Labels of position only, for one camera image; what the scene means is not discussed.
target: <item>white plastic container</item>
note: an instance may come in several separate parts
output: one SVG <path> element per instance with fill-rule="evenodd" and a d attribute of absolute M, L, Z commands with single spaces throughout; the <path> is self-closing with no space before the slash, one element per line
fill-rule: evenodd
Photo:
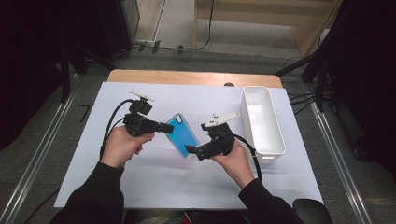
<path fill-rule="evenodd" d="M 269 90 L 259 86 L 245 87 L 241 111 L 246 139 L 256 148 L 259 163 L 272 163 L 283 155 L 285 143 Z"/>

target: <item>black jacket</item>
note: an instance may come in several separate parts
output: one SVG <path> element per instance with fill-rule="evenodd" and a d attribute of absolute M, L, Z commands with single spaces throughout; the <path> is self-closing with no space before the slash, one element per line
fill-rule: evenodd
<path fill-rule="evenodd" d="M 120 224 L 124 209 L 120 190 L 123 171 L 98 162 L 84 185 L 70 195 L 51 224 Z M 247 207 L 252 223 L 303 223 L 284 200 L 272 196 L 258 179 L 244 187 L 239 198 Z"/>

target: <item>phone case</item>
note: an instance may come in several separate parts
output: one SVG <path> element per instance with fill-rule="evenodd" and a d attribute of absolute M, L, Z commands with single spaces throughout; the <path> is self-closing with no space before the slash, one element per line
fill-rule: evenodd
<path fill-rule="evenodd" d="M 175 146 L 178 152 L 185 158 L 188 159 L 191 154 L 187 151 L 185 146 L 199 146 L 198 139 L 192 132 L 189 124 L 182 114 L 175 114 L 168 122 L 174 126 L 173 133 L 167 133 L 166 136 Z"/>

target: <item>hand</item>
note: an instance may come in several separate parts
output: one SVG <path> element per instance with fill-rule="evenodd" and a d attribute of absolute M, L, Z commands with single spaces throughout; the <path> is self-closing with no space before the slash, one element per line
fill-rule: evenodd
<path fill-rule="evenodd" d="M 101 163 L 115 168 L 124 167 L 134 154 L 140 153 L 142 145 L 151 141 L 154 135 L 143 133 L 138 137 L 132 137 L 125 126 L 114 128 L 107 139 Z"/>
<path fill-rule="evenodd" d="M 241 189 L 254 179 L 248 164 L 247 152 L 237 139 L 233 142 L 233 149 L 227 156 L 217 155 L 211 159 L 220 164 Z"/>

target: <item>white paper sheet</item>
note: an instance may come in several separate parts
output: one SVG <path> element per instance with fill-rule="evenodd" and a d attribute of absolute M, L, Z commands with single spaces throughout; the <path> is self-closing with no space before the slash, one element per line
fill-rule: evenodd
<path fill-rule="evenodd" d="M 182 113 L 201 144 L 210 141 L 201 123 L 213 113 L 241 113 L 243 89 L 236 87 L 103 83 L 73 160 L 65 176 L 55 207 L 64 207 L 70 194 L 81 186 L 99 159 L 103 135 L 111 114 L 126 99 L 138 99 L 134 90 L 155 99 L 148 118 L 166 122 Z M 286 153 L 272 164 L 262 165 L 263 184 L 289 204 L 297 198 L 322 202 L 304 143 L 284 89 L 270 89 Z M 114 120 L 128 113 L 123 106 Z M 242 118 L 228 122 L 232 131 L 245 136 Z M 126 208 L 151 209 L 242 209 L 240 188 L 211 160 L 185 160 L 166 138 L 156 133 L 140 155 L 127 163 L 121 180 Z"/>

